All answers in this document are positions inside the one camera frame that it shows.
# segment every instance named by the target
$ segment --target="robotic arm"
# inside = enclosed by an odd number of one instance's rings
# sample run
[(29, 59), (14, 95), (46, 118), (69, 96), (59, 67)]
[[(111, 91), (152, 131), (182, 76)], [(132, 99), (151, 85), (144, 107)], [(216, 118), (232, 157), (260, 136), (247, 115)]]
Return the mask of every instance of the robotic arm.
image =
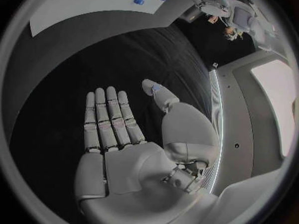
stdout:
[(168, 223), (199, 197), (212, 198), (200, 189), (200, 170), (219, 154), (212, 124), (162, 85), (142, 87), (165, 112), (164, 149), (145, 140), (124, 91), (108, 87), (107, 100), (101, 88), (87, 95), (75, 195), (91, 223)]

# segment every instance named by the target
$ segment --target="white panel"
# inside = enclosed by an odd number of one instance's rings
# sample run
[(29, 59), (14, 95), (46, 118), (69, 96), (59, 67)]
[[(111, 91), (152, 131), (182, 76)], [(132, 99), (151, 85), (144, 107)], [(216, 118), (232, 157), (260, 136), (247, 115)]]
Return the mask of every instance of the white panel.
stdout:
[(30, 19), (32, 36), (65, 19), (85, 13), (109, 10), (138, 11), (154, 14), (165, 1), (145, 0), (46, 0)]
[(280, 60), (256, 67), (251, 72), (271, 103), (279, 127), (281, 152), (287, 156), (295, 131), (292, 103), (296, 98), (296, 87), (293, 72)]

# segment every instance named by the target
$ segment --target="white light strip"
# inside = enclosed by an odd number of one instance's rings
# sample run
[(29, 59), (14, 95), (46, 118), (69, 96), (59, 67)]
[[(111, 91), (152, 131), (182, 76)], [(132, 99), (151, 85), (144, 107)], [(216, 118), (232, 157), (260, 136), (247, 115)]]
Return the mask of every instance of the white light strip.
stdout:
[(219, 166), (221, 163), (221, 158), (222, 158), (222, 148), (223, 148), (223, 108), (222, 108), (222, 98), (221, 98), (221, 93), (220, 93), (220, 87), (219, 87), (219, 82), (218, 82), (218, 78), (217, 78), (217, 73), (216, 70), (212, 71), (214, 72), (215, 75), (215, 80), (216, 80), (216, 84), (217, 84), (217, 91), (218, 91), (218, 95), (219, 95), (219, 103), (220, 103), (220, 118), (221, 118), (221, 132), (220, 132), (220, 155), (219, 155), (219, 159), (218, 159), (218, 163), (217, 163), (217, 169), (216, 169), (216, 174), (215, 174), (215, 178), (210, 190), (210, 193), (213, 192), (216, 180), (217, 180), (217, 176), (218, 176), (218, 172), (219, 172)]

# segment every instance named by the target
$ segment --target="white robotic hand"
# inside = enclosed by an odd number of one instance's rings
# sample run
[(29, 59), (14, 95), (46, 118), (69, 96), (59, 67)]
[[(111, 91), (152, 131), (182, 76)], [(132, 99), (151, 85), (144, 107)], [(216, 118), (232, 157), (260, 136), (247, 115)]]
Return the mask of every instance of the white robotic hand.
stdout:
[(101, 88), (87, 95), (85, 154), (77, 168), (75, 195), (91, 223), (169, 223), (198, 199), (203, 178), (194, 167), (203, 169), (216, 159), (210, 121), (167, 88), (150, 80), (142, 85), (167, 113), (164, 149), (145, 141), (124, 91), (117, 95), (108, 87), (107, 100)]

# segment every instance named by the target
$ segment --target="white surface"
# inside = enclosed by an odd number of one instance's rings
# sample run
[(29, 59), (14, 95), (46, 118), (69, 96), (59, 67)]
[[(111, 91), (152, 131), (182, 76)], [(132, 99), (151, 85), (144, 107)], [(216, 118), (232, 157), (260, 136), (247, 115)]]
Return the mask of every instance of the white surface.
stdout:
[(143, 5), (138, 5), (134, 0), (46, 0), (30, 19), (32, 36), (37, 35), (44, 29), (71, 17), (81, 14), (109, 11), (126, 10), (154, 14), (165, 1), (145, 0)]
[(296, 86), (293, 72), (280, 60), (256, 67), (251, 72), (269, 98), (279, 127), (281, 153), (287, 156), (295, 132), (292, 103), (296, 98)]

